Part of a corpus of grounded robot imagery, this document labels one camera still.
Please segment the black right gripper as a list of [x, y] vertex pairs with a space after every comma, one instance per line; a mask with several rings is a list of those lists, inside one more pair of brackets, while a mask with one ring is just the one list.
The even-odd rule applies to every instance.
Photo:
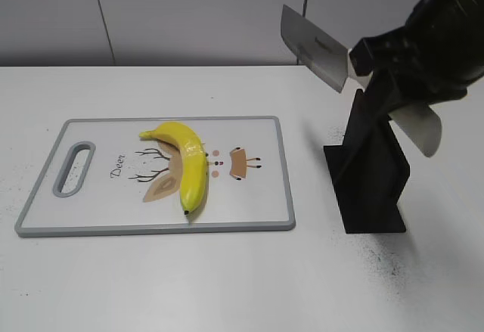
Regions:
[[373, 72], [361, 98], [364, 120], [413, 98], [460, 99], [483, 76], [483, 0], [420, 0], [403, 26], [360, 39], [349, 59], [357, 76]]

